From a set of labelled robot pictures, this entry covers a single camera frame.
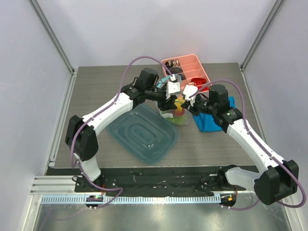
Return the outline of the yellow pear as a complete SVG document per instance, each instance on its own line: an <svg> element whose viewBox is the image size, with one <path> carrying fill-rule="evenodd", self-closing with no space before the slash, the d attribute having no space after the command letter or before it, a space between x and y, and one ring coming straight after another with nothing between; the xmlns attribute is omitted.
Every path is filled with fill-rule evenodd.
<svg viewBox="0 0 308 231"><path fill-rule="evenodd" d="M176 105L175 113L182 114L183 108L181 106L181 101L175 100L175 105Z"/></svg>

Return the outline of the clear zip top bag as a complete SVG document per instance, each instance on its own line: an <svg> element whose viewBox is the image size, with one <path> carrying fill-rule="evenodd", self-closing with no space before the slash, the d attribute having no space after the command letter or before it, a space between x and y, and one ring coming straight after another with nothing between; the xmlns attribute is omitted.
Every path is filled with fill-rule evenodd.
<svg viewBox="0 0 308 231"><path fill-rule="evenodd" d="M162 78L161 80L159 80L159 82L157 83L156 86L161 88L164 84L166 84L167 83L167 77ZM183 104L185 102L184 99L183 99L183 96L181 94L177 95L177 99L176 100L181 101L181 104ZM187 125L189 123L188 114L186 113L185 109L183 109L182 114L176 114L175 110L161 111L161 110L158 109L158 111L159 111L160 115L163 118L165 118L166 120L167 120L167 118L173 118L173 117L176 117L176 116L184 115L186 117L186 124L185 125Z"/></svg>

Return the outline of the green grape bunch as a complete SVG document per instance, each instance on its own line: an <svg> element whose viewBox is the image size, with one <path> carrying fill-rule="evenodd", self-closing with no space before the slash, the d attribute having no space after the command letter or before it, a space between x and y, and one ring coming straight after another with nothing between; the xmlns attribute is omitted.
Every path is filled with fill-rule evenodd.
<svg viewBox="0 0 308 231"><path fill-rule="evenodd" d="M174 124L174 125L178 125L178 126L182 126L186 124L186 117L184 115L182 116L176 116L173 118L167 118L167 120Z"/></svg>

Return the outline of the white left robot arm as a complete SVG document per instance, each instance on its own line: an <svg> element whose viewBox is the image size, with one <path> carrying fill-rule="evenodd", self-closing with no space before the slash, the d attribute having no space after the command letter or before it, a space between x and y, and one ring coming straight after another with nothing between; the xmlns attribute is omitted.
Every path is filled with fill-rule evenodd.
<svg viewBox="0 0 308 231"><path fill-rule="evenodd" d="M175 100L180 93L180 78L175 74L158 80L158 73L145 68L133 82L123 86L108 103L94 112L70 118L65 143L86 175L86 187L92 192L102 188L102 174L96 160L99 149L98 135L115 119L131 111L146 100L155 101L161 110L176 109Z"/></svg>

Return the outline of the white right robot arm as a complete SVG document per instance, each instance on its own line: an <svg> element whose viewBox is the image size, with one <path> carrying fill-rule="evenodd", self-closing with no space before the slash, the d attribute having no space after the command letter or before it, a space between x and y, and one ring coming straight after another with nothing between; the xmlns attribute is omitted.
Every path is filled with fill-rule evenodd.
<svg viewBox="0 0 308 231"><path fill-rule="evenodd" d="M214 122L232 137L250 156L258 171L230 165L218 172L217 183L223 190L233 185L254 191L258 199L271 205L297 192L299 167L294 160L286 161L275 153L251 128L242 112L231 106L224 85L214 84L209 96L198 93L194 85L183 90L182 107L193 115L211 115Z"/></svg>

